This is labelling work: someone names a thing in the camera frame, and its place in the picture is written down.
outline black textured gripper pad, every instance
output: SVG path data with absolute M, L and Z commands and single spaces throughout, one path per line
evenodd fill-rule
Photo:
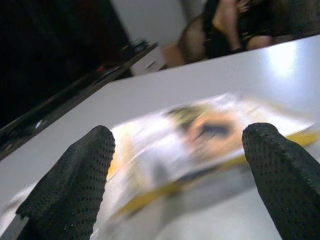
M 66 150 L 16 213 L 29 217 L 44 240 L 88 240 L 114 152 L 111 131 L 95 127 Z
M 319 163 L 268 123 L 249 125 L 242 143 L 260 197 L 282 239 L 320 240 Z

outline white table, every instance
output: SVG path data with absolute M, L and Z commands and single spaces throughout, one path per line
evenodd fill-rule
M 0 161 L 0 206 L 22 188 L 38 181 L 70 144 L 93 127 L 111 128 L 172 105 L 236 92 L 283 104 L 311 114 L 319 121 L 319 43 L 320 36 L 313 36 L 107 84 Z M 319 146 L 317 143 L 308 149 L 317 159 Z M 247 177 L 249 180 L 244 183 L 249 186 L 252 179 L 250 174 Z M 154 239 L 155 236 L 158 239 L 212 239 L 216 236 L 213 234 L 221 230 L 220 239 L 280 239 L 254 186 L 222 203 L 207 202 L 198 208 L 192 204 L 194 196 L 214 197 L 214 190 L 205 187 L 210 181 L 204 180 L 203 184 L 205 192 L 198 188 L 191 190 L 195 194 L 186 192 L 161 199 L 143 209 L 127 223 L 127 229 L 132 231 L 130 236 L 133 239 Z M 162 213 L 171 213 L 171 217 Z M 152 235 L 143 236 L 146 229 Z

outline person's hand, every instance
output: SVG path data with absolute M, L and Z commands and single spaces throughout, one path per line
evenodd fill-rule
M 237 9 L 240 14 L 244 14 L 249 10 L 250 0 L 240 0 L 237 4 Z

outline blurry book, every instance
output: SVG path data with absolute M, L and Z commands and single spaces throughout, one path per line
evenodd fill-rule
M 115 126 L 115 154 L 104 211 L 242 156 L 242 131 L 270 123 L 284 136 L 304 131 L 308 117 L 263 101 L 223 94 L 164 109 Z

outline white wall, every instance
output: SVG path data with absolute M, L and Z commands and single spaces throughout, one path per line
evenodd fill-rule
M 179 39 L 187 25 L 179 0 L 111 0 L 132 41 L 162 46 Z

